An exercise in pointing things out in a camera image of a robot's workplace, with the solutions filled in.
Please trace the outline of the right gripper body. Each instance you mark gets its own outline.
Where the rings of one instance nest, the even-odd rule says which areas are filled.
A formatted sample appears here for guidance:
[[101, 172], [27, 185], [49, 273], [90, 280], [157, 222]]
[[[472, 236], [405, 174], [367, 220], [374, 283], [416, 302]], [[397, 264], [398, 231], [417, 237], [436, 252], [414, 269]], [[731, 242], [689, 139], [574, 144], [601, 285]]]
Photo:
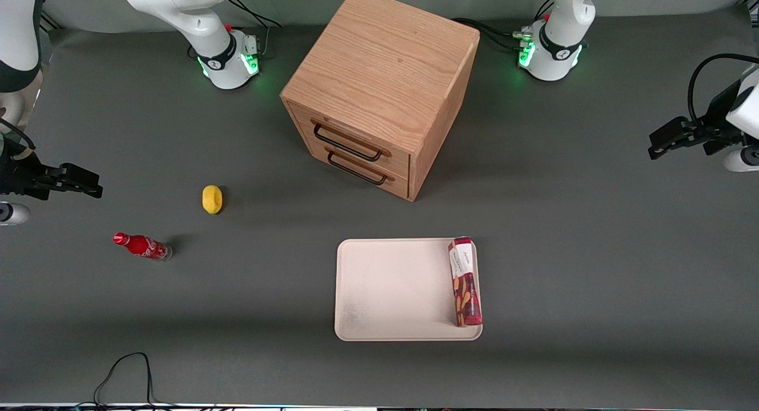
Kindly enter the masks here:
[[55, 179], [48, 176], [48, 169], [49, 166], [43, 165], [35, 152], [21, 160], [2, 154], [1, 195], [48, 199], [52, 190], [60, 190]]

